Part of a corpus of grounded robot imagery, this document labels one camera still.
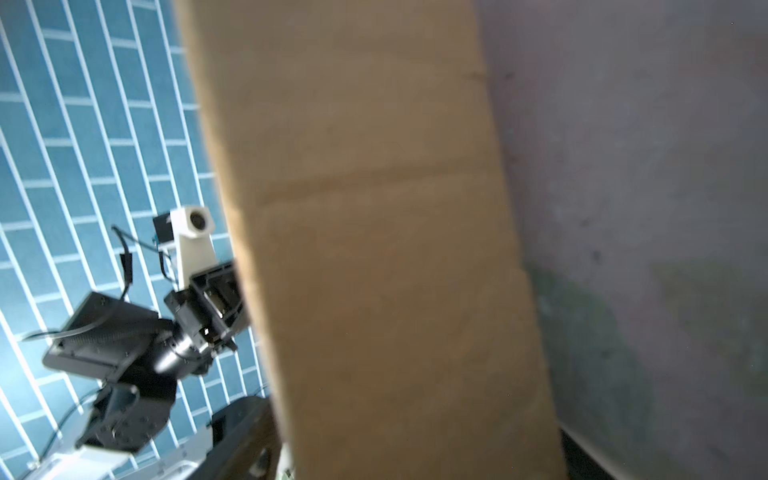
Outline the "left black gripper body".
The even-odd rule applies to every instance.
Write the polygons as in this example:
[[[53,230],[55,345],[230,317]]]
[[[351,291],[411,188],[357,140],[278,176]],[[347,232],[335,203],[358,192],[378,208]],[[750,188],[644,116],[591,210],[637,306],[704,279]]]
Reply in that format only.
[[[235,352],[235,337],[249,325],[249,317],[234,261],[193,274],[186,288],[164,299],[173,315],[175,333],[193,354]]]

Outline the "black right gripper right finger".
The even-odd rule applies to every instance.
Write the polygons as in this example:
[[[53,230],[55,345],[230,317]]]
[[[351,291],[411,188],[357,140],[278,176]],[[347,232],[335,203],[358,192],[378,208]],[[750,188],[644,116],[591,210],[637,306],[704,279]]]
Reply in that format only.
[[[614,480],[582,446],[566,431],[560,428],[561,445],[570,480]]]

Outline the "brown cardboard box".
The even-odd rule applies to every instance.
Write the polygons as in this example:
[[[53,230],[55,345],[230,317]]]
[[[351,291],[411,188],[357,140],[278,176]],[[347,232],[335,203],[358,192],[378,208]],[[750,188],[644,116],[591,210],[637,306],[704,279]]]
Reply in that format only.
[[[563,479],[467,1],[178,1],[301,479]]]

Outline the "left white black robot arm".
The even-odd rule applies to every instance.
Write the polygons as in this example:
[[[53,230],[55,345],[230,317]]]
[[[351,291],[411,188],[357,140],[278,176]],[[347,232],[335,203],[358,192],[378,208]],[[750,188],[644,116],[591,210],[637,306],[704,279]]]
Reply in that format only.
[[[26,473],[28,479],[102,479],[168,424],[181,380],[204,376],[248,318],[233,262],[195,273],[169,292],[166,319],[124,298],[92,292],[42,363],[99,381],[90,409],[70,410]]]

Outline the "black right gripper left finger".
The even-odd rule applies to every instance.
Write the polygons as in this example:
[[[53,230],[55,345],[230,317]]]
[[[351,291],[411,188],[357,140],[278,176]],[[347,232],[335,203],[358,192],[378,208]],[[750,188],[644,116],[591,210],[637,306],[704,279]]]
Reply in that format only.
[[[210,426],[204,479],[277,478],[282,442],[267,398],[242,397],[215,413]]]

